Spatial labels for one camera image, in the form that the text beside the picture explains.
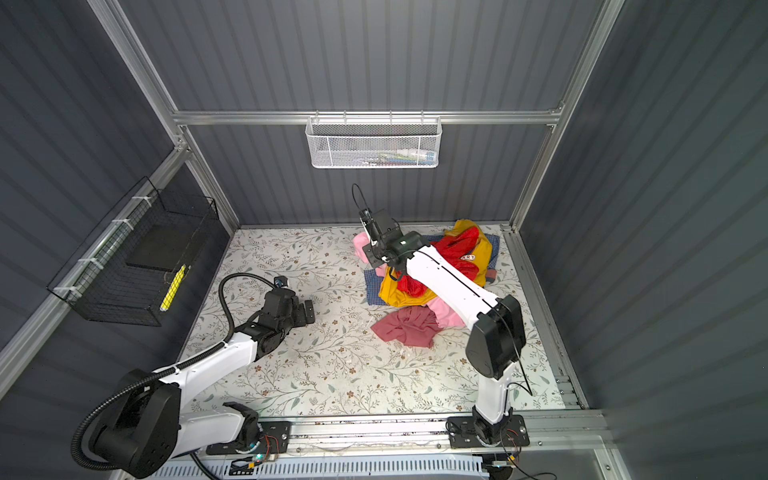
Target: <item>leaf pattern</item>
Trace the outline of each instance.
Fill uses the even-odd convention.
[[[501,234],[496,226],[485,233]],[[440,227],[420,227],[423,234]],[[457,412],[477,400],[478,373],[469,365],[464,347],[466,329],[446,329],[435,336],[431,349],[385,343],[370,326],[388,306],[366,302],[364,264],[352,247],[357,229],[265,229],[236,232],[200,317],[184,350],[184,358],[220,341],[227,319],[217,297],[218,282],[230,273],[253,271],[271,278],[288,277],[301,300],[311,299],[316,323],[293,329],[275,352],[232,372],[197,394],[184,411],[216,409],[237,401],[262,416],[354,415],[379,413]],[[521,304],[528,345],[523,363],[534,395],[515,386],[515,409],[562,409],[560,393],[547,361],[517,273],[502,241],[497,280],[488,289],[511,293]],[[225,287],[236,323],[242,323],[263,304],[266,286],[238,278]],[[532,373],[540,380],[534,381]],[[516,380],[523,380],[515,372]]]

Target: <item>pink cloth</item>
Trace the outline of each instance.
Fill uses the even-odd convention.
[[[352,245],[355,246],[355,255],[357,255],[357,258],[361,259],[365,263],[368,263],[368,257],[366,257],[366,253],[362,251],[362,248],[365,245],[368,245],[368,234],[365,232],[360,232],[355,235],[355,238],[352,239]],[[377,267],[376,275],[384,278],[384,275],[386,275],[386,265]]]
[[[435,314],[435,321],[440,328],[465,326],[464,320],[442,298],[437,297],[428,301],[427,307]]]
[[[427,307],[407,306],[374,323],[371,330],[385,342],[399,340],[405,346],[431,348],[432,337],[442,328]]]

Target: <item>wire basket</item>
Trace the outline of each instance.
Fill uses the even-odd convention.
[[[71,285],[61,285],[62,269],[48,291],[88,320],[160,326],[218,221],[211,198],[152,190],[126,218],[113,220],[118,227],[92,257],[77,260],[81,272]],[[161,250],[161,258],[155,258],[167,265],[135,260],[147,236],[163,240],[169,234],[174,242],[164,246],[170,254],[163,258]]]
[[[434,168],[441,136],[439,118],[410,124],[306,122],[315,168]]]

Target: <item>yellow marker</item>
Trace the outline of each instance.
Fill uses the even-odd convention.
[[[170,308],[171,302],[174,301],[174,297],[176,296],[176,292],[179,290],[179,285],[181,284],[181,280],[184,279],[184,274],[187,271],[187,266],[182,265],[178,272],[176,272],[176,276],[174,277],[174,281],[170,283],[170,287],[168,287],[168,293],[165,294],[165,298],[163,298],[163,303],[160,304],[160,311],[161,312],[167,312]]]

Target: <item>gray wall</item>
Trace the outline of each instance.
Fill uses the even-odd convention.
[[[522,236],[635,478],[762,478],[768,5],[629,1]]]
[[[544,125],[447,125],[440,165],[317,169],[304,127],[192,127],[242,224],[359,221],[350,192],[398,221],[508,220],[547,133]]]
[[[85,1],[0,2],[0,71],[4,346],[60,265],[172,144]],[[200,194],[186,168],[168,188]],[[176,359],[227,241],[221,228],[161,328],[64,319],[0,401],[3,479],[107,475],[76,466],[70,435],[127,371]]]
[[[0,2],[0,346],[173,147],[83,2]]]
[[[600,0],[122,2],[181,110],[547,110]],[[192,127],[243,224],[506,220],[546,127],[447,126],[435,170],[317,170],[301,127]]]
[[[543,110],[599,0],[122,2],[181,110]]]

